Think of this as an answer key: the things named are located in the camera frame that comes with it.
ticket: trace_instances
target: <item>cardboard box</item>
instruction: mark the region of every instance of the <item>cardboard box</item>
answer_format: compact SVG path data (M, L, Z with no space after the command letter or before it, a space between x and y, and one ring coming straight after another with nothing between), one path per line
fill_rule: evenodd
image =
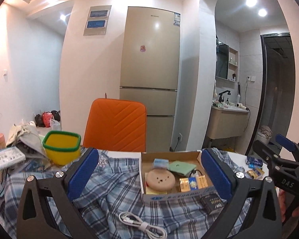
M144 202L166 201L170 199L205 196L208 194L215 193L216 189L202 166L201 154L202 151L200 150L194 152L141 153L140 154L140 180L141 180L142 200ZM182 161L190 164L195 164L196 169L200 170L201 173L206 176L208 187L194 190L194 191L181 192L180 185L179 185L179 178L183 178L183 177L175 175L175 179L176 179L175 186L174 188L169 190L167 194L160 194L160 195L146 194L145 193L145 188L146 188L145 173L148 173L153 169L153 162L155 158L167 159L169 160L169 163L172 163L174 161Z

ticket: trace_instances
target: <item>yellow container with green rim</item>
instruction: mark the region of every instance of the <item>yellow container with green rim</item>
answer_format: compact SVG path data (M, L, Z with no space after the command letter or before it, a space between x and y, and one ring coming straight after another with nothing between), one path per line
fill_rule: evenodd
M81 136L76 133L52 130L43 142L47 157L58 165L66 165L80 156Z

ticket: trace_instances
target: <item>orange chair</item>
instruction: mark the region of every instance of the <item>orange chair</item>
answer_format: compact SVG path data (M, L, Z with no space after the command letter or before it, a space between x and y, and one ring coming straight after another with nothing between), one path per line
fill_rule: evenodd
M145 152L146 108L139 102L93 101L85 129L84 147Z

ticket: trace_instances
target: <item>refrigerator door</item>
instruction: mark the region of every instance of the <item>refrigerator door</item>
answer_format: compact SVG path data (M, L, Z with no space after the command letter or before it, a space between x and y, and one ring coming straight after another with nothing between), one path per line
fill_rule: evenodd
M174 12L128 7L120 86L177 89L180 27L174 20Z
M174 117L147 117L146 152L169 152Z
M176 91L121 88L120 99L143 103L147 115L174 116Z

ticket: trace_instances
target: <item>coiled white cable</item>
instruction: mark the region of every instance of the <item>coiled white cable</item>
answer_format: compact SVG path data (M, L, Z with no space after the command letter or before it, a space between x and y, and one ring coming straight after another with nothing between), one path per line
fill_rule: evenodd
M157 227L157 226L152 226L147 222L143 222L142 219L140 219L137 215L134 215L131 212L122 212L119 214L119 220L127 225L127 226L132 226L132 227L137 227L139 230L141 230L143 233L146 233L149 239L166 239L167 238L167 232L165 231L164 228L162 227ZM153 233L150 231L150 228L154 228L157 231L160 232L159 235L157 233Z

